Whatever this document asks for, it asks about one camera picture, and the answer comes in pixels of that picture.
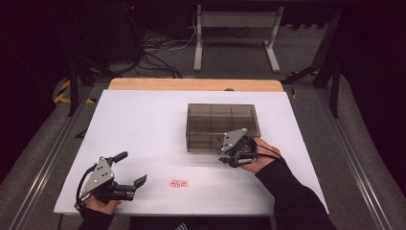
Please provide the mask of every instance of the metal rail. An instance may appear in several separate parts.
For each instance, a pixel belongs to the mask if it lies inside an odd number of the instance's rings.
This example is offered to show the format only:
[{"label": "metal rail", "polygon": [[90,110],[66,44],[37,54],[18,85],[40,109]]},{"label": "metal rail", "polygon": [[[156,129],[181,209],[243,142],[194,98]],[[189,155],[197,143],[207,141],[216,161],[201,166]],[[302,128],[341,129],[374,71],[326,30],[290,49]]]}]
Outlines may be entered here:
[{"label": "metal rail", "polygon": [[57,136],[57,139],[51,148],[51,151],[44,162],[44,165],[40,169],[38,175],[34,178],[34,182],[28,191],[26,197],[24,198],[23,203],[21,204],[20,209],[12,221],[9,230],[19,230],[24,229],[25,224],[27,223],[28,218],[30,217],[36,203],[39,200],[39,197],[42,194],[42,191],[45,188],[45,185],[48,182],[48,179],[51,176],[51,173],[56,165],[57,159],[63,151],[63,147],[66,143],[67,136],[74,125],[75,120],[78,117],[78,114],[82,106],[86,103],[92,87],[84,87],[83,91],[79,97],[79,106],[76,109],[75,113],[68,117],[63,125],[62,131]]},{"label": "metal rail", "polygon": [[327,117],[340,140],[340,146],[343,150],[344,157],[350,166],[350,170],[355,178],[355,182],[358,185],[361,195],[364,197],[365,202],[367,203],[376,227],[382,230],[392,230],[393,228],[375,195],[370,180],[367,178],[367,175],[358,161],[357,155],[352,148],[340,121],[334,118],[331,110],[329,109],[329,99],[326,90],[317,89],[316,92],[320,101],[322,102],[323,109],[325,110],[325,113],[327,114]]}]

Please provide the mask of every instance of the gray container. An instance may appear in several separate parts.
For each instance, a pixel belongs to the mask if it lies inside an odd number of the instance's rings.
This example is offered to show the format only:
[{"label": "gray container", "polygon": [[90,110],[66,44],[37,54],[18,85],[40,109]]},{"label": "gray container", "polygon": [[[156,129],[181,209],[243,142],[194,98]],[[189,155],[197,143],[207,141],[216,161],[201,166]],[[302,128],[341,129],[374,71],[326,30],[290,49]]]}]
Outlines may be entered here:
[{"label": "gray container", "polygon": [[248,137],[260,137],[253,104],[190,103],[186,141],[188,152],[219,153],[224,133],[247,128]]}]

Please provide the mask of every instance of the black sleeve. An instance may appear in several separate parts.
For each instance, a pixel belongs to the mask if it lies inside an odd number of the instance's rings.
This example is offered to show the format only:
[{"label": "black sleeve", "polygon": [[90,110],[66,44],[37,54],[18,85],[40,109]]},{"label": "black sleeve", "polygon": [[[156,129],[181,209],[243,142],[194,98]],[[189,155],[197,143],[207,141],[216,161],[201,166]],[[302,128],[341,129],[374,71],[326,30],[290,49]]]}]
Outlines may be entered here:
[{"label": "black sleeve", "polygon": [[78,230],[107,230],[114,217],[114,215],[108,215],[87,208],[83,209],[80,213],[83,217],[83,223]]},{"label": "black sleeve", "polygon": [[319,197],[302,185],[282,162],[270,163],[256,177],[275,198],[278,230],[336,229]]}]

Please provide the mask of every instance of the gripper camera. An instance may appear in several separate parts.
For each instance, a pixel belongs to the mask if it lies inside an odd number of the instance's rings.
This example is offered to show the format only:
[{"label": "gripper camera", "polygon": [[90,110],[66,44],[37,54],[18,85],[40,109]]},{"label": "gripper camera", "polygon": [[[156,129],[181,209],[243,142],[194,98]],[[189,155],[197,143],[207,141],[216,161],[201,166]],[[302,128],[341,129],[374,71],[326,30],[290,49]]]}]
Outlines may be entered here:
[{"label": "gripper camera", "polygon": [[[262,156],[279,160],[287,167],[286,161],[279,153],[266,147],[258,146],[253,138],[246,135],[246,132],[247,128],[241,128],[224,133],[223,145],[218,152],[219,154],[228,155],[228,157],[220,157],[218,158],[219,161],[228,164],[232,168],[237,168],[246,164],[251,164],[257,157]],[[257,147],[272,151],[277,156],[257,153]]]},{"label": "gripper camera", "polygon": [[[144,175],[134,181],[134,185],[119,185],[114,181],[114,173],[111,166],[128,156],[128,152],[122,153],[109,158],[101,157],[99,163],[90,167],[83,175],[77,191],[77,202],[75,208],[80,211],[86,206],[86,199],[89,196],[94,196],[95,199],[108,203],[110,200],[133,200],[135,191],[143,186],[147,181],[147,176]],[[83,190],[80,193],[81,186],[87,174],[93,172],[86,182]]]}]

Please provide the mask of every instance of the hand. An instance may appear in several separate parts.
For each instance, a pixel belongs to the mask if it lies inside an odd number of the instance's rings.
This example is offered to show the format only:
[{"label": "hand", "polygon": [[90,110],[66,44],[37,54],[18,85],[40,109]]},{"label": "hand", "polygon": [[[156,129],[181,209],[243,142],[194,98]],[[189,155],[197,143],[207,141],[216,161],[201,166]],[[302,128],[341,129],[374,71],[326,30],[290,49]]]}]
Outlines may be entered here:
[{"label": "hand", "polygon": [[99,211],[108,215],[113,215],[117,206],[119,206],[119,204],[121,203],[122,203],[121,200],[110,200],[107,204],[105,204],[99,200],[96,200],[95,197],[91,195],[86,200],[86,208]]},{"label": "hand", "polygon": [[[259,137],[254,138],[254,141],[257,143],[257,153],[262,153],[266,155],[271,155],[274,157],[279,158],[278,154],[281,155],[280,151],[273,147],[270,146],[268,143],[260,139]],[[244,170],[252,172],[252,173],[257,173],[259,172],[263,167],[267,166],[269,163],[273,162],[275,159],[269,158],[269,157],[264,157],[264,156],[259,156],[257,159],[247,165],[241,166]]]}]

